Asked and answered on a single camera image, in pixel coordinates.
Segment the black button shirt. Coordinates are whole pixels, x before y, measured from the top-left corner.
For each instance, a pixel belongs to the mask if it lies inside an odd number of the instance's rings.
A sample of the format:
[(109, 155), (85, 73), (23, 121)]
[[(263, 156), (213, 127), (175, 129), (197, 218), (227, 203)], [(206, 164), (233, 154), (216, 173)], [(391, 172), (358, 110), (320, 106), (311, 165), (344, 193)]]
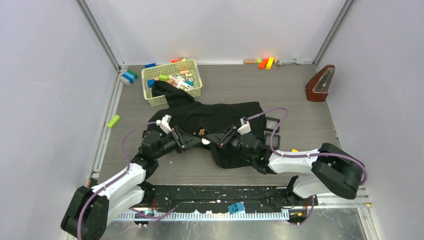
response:
[[(177, 126), (187, 134), (199, 137), (200, 130), (204, 134), (221, 132), (231, 125), (241, 126), (242, 117), (251, 117), (263, 112), (260, 103), (257, 101), (243, 102), (235, 104), (203, 104), (196, 101), (186, 91), (178, 89), (166, 81), (155, 81), (152, 86), (154, 97), (165, 96), (169, 108), (159, 110), (149, 122), (161, 120), (165, 115), (171, 116), (169, 126)], [(251, 133), (259, 140), (265, 140), (266, 117), (261, 115), (249, 120)], [(202, 145), (202, 148), (209, 150), (216, 165), (222, 169), (236, 169), (247, 167), (250, 164), (237, 153), (218, 149), (213, 143)]]

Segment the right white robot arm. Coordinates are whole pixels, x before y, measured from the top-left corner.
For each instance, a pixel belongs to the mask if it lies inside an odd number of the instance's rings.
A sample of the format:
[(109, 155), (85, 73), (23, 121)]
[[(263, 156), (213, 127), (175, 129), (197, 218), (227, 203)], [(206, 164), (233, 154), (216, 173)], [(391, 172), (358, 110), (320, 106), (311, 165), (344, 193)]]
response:
[(261, 174), (294, 173), (285, 192), (291, 205), (325, 193), (353, 200), (367, 179), (362, 162), (330, 143), (309, 151), (275, 150), (256, 138), (247, 124), (232, 125), (205, 138), (222, 150), (236, 153)]

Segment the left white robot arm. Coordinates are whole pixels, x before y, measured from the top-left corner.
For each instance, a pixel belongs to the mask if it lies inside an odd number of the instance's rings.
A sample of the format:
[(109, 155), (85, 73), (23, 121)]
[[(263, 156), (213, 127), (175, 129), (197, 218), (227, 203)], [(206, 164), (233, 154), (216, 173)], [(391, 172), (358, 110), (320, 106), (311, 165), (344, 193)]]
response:
[(158, 158), (201, 145), (202, 138), (177, 126), (167, 134), (147, 131), (138, 153), (123, 170), (103, 183), (75, 191), (60, 228), (78, 240), (99, 240), (119, 214), (134, 205), (148, 207), (153, 202), (153, 193), (142, 185), (158, 168)]

